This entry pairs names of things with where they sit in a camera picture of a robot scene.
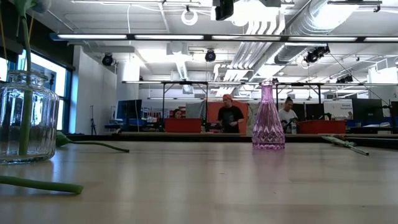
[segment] red box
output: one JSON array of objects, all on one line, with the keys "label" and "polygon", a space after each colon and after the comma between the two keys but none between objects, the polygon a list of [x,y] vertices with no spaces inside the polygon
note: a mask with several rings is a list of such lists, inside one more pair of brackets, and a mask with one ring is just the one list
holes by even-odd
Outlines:
[{"label": "red box", "polygon": [[165,127],[166,132],[169,133],[200,133],[201,132],[200,118],[166,118]]},{"label": "red box", "polygon": [[302,121],[298,130],[300,134],[345,134],[346,121]]}]

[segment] glass vase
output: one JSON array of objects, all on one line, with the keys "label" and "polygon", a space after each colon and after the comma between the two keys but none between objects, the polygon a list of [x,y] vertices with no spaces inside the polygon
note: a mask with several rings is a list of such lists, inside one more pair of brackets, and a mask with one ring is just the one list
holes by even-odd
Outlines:
[{"label": "glass vase", "polygon": [[272,83],[261,86],[261,102],[253,127],[254,150],[281,150],[285,148],[285,134],[272,96]]},{"label": "glass vase", "polygon": [[35,162],[55,154],[59,97],[45,75],[11,71],[0,87],[0,164]]}]

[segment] purple glass bottle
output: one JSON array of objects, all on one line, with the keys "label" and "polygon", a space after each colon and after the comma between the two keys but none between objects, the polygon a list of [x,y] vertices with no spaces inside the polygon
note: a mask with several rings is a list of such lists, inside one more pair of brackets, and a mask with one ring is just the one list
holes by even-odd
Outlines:
[{"label": "purple glass bottle", "polygon": [[284,149],[285,134],[272,97],[272,83],[263,83],[261,92],[260,107],[251,138],[253,149],[275,151]]}]

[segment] wooden table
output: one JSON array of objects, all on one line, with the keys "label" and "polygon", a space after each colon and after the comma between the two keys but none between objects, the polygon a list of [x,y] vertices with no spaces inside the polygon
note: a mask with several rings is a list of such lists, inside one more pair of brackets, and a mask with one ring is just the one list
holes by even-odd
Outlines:
[{"label": "wooden table", "polygon": [[69,145],[0,174],[82,184],[81,195],[0,185],[0,223],[396,223],[398,153],[329,144],[253,154],[249,143]]}]

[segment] green stem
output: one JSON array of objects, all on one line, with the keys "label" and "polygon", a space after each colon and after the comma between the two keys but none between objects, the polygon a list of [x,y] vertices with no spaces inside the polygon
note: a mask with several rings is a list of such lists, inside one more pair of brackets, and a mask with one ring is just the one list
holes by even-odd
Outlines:
[{"label": "green stem", "polygon": [[108,144],[104,144],[104,143],[100,143],[100,142],[75,142],[75,141],[70,141],[69,143],[72,144],[94,144],[94,145],[98,145],[98,146],[104,146],[104,147],[108,147],[117,151],[122,151],[122,152],[130,152],[130,150],[128,149],[121,149],[119,147],[114,147],[114,146],[110,146]]},{"label": "green stem", "polygon": [[28,187],[33,189],[41,190],[53,190],[58,192],[70,192],[74,194],[80,194],[83,190],[83,186],[75,184],[63,184],[56,182],[45,182],[38,180],[28,180],[18,177],[8,177],[0,175],[0,184],[9,184],[20,187]]},{"label": "green stem", "polygon": [[[30,72],[31,72],[31,57],[30,57],[30,45],[29,45],[29,31],[27,28],[26,18],[22,17],[22,27],[24,29],[24,43],[26,49],[26,63],[27,63],[27,73],[26,73],[26,85],[30,86]],[[24,92],[24,102],[22,107],[22,121],[21,130],[19,136],[19,151],[18,155],[24,156],[27,154],[29,147],[29,133],[30,133],[30,121],[32,119],[32,91],[26,90]]]}]

